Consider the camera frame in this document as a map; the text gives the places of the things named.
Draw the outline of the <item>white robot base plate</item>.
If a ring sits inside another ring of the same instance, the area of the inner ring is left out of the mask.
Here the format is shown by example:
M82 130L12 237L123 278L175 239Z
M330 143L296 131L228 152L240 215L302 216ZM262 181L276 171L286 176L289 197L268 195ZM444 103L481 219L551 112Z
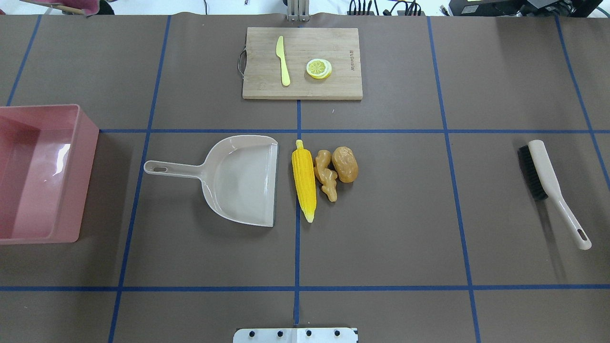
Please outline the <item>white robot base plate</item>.
M357 343L356 328L242 328L233 343Z

